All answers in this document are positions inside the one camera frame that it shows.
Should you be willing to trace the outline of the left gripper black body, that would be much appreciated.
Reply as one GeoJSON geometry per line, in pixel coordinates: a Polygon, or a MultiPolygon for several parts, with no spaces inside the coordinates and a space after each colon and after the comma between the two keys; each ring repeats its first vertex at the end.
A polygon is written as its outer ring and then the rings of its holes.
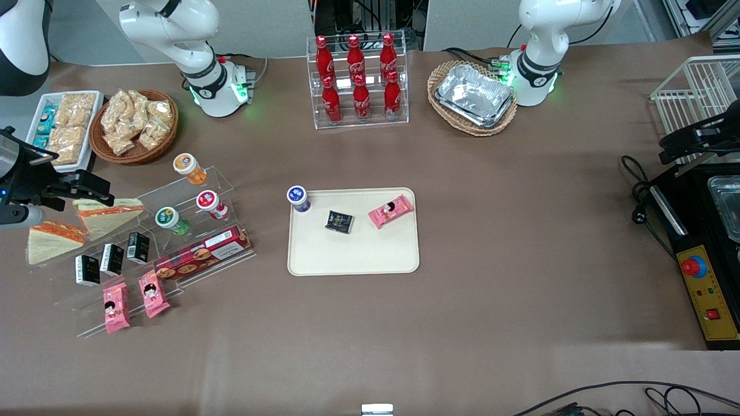
{"type": "Polygon", "coordinates": [[[692,127],[691,149],[699,153],[715,153],[724,156],[738,153],[739,116],[724,113],[722,117],[712,117],[692,127]]]}

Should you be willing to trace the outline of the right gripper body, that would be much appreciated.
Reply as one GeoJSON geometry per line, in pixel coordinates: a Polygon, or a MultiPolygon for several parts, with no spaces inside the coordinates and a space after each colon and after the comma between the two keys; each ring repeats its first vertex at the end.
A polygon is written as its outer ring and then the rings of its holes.
{"type": "Polygon", "coordinates": [[[35,205],[64,211],[66,202],[53,193],[62,175],[52,165],[53,157],[17,139],[13,127],[2,128],[2,206],[35,205]]]}

